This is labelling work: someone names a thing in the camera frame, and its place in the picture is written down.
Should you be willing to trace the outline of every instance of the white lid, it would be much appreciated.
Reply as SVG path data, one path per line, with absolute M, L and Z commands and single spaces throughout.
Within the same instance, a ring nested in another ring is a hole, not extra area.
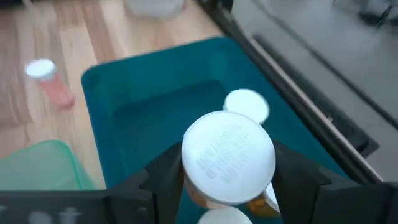
M 207 211 L 198 224 L 252 224 L 250 219 L 239 209 L 226 207 Z
M 204 196 L 236 205 L 262 194 L 274 175 L 275 150 L 253 120 L 216 111 L 199 118 L 185 133 L 182 162 Z
M 25 72 L 28 76 L 39 80 L 51 79 L 56 70 L 55 64 L 49 59 L 31 61 L 25 68 Z
M 278 201 L 276 200 L 274 187 L 272 186 L 272 183 L 269 183 L 267 188 L 264 190 L 264 198 L 266 199 L 267 204 L 271 208 L 273 208 L 277 212 L 280 212 L 279 206 L 278 206 Z
M 259 124 L 263 124 L 269 116 L 267 101 L 259 93 L 248 89 L 229 93 L 223 109 L 243 114 Z

